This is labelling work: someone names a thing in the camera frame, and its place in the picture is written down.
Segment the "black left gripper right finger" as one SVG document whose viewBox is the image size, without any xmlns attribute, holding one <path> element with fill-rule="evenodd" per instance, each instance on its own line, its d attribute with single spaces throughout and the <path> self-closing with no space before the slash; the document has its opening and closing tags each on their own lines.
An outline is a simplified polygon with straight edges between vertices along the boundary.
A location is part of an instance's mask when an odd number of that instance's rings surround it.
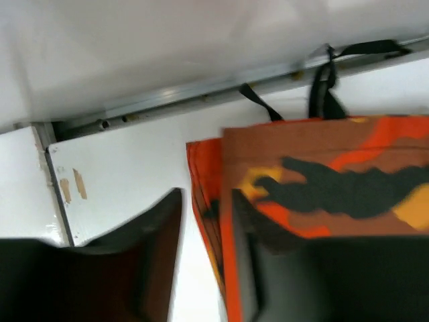
<svg viewBox="0 0 429 322">
<path fill-rule="evenodd" d="M 308 241 L 232 192 L 244 321 L 427 321 L 428 238 Z"/>
</svg>

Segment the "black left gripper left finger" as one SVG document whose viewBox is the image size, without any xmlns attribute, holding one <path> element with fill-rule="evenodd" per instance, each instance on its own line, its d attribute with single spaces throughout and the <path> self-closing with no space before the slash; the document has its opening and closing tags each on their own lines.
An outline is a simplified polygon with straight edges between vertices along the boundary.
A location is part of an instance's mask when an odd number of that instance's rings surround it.
<svg viewBox="0 0 429 322">
<path fill-rule="evenodd" d="M 166 321 L 182 190 L 82 247 L 1 240 L 2 321 Z"/>
</svg>

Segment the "orange camouflage trousers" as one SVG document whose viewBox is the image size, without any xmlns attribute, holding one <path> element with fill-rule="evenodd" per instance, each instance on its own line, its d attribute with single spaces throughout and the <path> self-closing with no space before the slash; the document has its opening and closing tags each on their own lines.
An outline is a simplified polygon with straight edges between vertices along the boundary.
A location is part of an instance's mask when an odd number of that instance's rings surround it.
<svg viewBox="0 0 429 322">
<path fill-rule="evenodd" d="M 308 241 L 428 238 L 428 117 L 351 117 L 332 94 L 335 61 L 316 69 L 306 119 L 286 121 L 267 106 L 267 123 L 186 145 L 192 208 L 230 321 L 244 321 L 234 190 Z"/>
</svg>

